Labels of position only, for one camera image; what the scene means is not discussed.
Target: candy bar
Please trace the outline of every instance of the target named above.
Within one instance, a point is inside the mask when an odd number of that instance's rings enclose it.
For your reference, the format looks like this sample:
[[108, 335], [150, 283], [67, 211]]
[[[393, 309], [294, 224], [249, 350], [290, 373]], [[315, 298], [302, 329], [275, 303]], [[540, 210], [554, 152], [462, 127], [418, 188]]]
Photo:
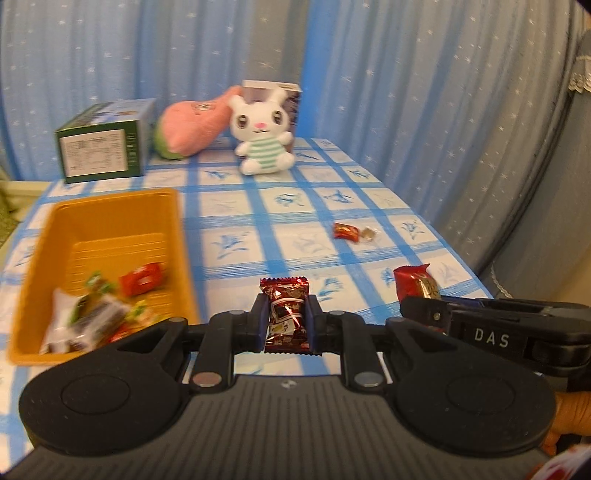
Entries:
[[269, 331], [265, 352], [308, 352], [306, 328], [304, 327], [304, 302], [310, 291], [308, 279], [263, 278], [261, 290], [271, 300]]

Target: red wrapper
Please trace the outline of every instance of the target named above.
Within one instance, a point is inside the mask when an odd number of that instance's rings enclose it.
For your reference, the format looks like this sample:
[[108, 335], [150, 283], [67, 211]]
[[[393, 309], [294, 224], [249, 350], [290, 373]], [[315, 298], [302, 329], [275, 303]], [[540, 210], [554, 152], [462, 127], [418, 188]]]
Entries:
[[304, 327], [304, 302], [310, 292], [308, 279], [262, 278], [261, 290], [271, 300], [265, 352], [309, 352], [308, 336]]
[[396, 281], [396, 294], [398, 301], [404, 297], [424, 297], [426, 299], [440, 299], [437, 282], [427, 271], [430, 264], [413, 267], [405, 265], [394, 270], [394, 280]]
[[157, 262], [147, 263], [119, 277], [121, 291], [128, 297], [141, 295], [162, 285], [162, 268]]
[[113, 335], [111, 335], [109, 338], [107, 338], [106, 343], [113, 343], [116, 342], [117, 340], [121, 340], [122, 338], [128, 337], [129, 335], [131, 335], [134, 331], [129, 328], [129, 326], [125, 323], [123, 323], [116, 331]]
[[356, 244], [359, 243], [359, 229], [353, 225], [335, 223], [334, 236], [335, 238], [344, 238], [345, 240], [351, 240]]

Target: snack package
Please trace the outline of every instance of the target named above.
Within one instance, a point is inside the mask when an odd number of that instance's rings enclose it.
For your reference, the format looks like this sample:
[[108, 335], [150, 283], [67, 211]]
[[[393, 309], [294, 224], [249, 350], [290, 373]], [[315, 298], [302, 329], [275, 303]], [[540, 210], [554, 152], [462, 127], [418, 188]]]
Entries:
[[133, 330], [128, 323], [122, 323], [119, 328], [115, 331], [113, 335], [107, 338], [105, 343], [113, 343], [122, 338], [128, 337], [132, 333], [137, 332], [137, 330]]
[[86, 352], [94, 350], [117, 330], [129, 310], [113, 295], [104, 294], [89, 313], [71, 325], [72, 346]]
[[310, 292], [308, 279], [305, 277], [263, 278], [261, 290], [271, 300], [265, 352], [309, 352], [310, 347], [304, 327], [304, 302]]
[[353, 243], [359, 243], [359, 241], [366, 241], [372, 242], [378, 232], [370, 227], [365, 227], [363, 230], [360, 230], [356, 226], [347, 225], [345, 223], [337, 223], [335, 222], [333, 228], [333, 236], [334, 238], [343, 238], [345, 240], [350, 240]]
[[159, 263], [148, 263], [119, 277], [121, 291], [127, 297], [141, 295], [162, 285], [163, 273]]
[[405, 265], [394, 270], [398, 301], [402, 301], [407, 296], [426, 299], [441, 298], [437, 282], [427, 271], [429, 265], [424, 264], [417, 267]]
[[68, 295], [60, 288], [53, 291], [53, 314], [45, 332], [39, 353], [68, 353], [72, 332], [70, 325], [77, 319], [80, 309], [88, 301], [88, 295]]
[[553, 457], [528, 477], [531, 480], [581, 480], [591, 478], [591, 445], [573, 445]]
[[85, 287], [89, 290], [90, 294], [104, 295], [115, 291], [115, 286], [105, 280], [99, 271], [94, 272], [88, 280], [86, 280]]
[[136, 329], [143, 329], [158, 323], [162, 316], [148, 307], [145, 300], [136, 302], [133, 308], [125, 315], [125, 321], [132, 324]]

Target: finger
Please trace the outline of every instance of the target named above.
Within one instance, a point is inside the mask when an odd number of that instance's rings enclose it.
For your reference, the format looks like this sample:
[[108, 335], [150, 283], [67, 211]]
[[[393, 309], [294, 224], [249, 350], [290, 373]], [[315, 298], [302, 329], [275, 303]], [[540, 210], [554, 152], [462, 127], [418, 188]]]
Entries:
[[550, 455], [551, 457], [556, 455], [556, 445], [543, 444], [541, 448], [547, 455]]
[[552, 431], [591, 435], [591, 392], [555, 392], [556, 416]]
[[556, 445], [556, 442], [558, 442], [558, 439], [560, 438], [560, 433], [555, 432], [554, 430], [550, 430], [548, 432], [548, 435], [546, 435], [546, 438], [543, 441], [544, 445], [549, 445], [549, 446], [554, 446]]

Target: table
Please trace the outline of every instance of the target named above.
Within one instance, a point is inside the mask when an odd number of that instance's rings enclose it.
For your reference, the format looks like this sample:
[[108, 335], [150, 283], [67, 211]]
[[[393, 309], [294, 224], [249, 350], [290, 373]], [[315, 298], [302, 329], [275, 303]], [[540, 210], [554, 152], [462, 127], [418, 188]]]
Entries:
[[[485, 297], [484, 286], [445, 241], [397, 195], [332, 142], [296, 139], [290, 171], [243, 177], [231, 140], [195, 157], [152, 158], [144, 177], [64, 185], [54, 182], [16, 231], [0, 277], [0, 471], [31, 446], [18, 418], [18, 397], [43, 367], [5, 359], [20, 285], [52, 206], [110, 192], [174, 187], [181, 193], [186, 241], [202, 318], [249, 310], [261, 277], [305, 275], [325, 311], [358, 312], [367, 323], [399, 315], [392, 270], [430, 263], [446, 295]], [[372, 243], [333, 239], [334, 221], [379, 233]], [[243, 353], [237, 373], [338, 373], [339, 358]]]

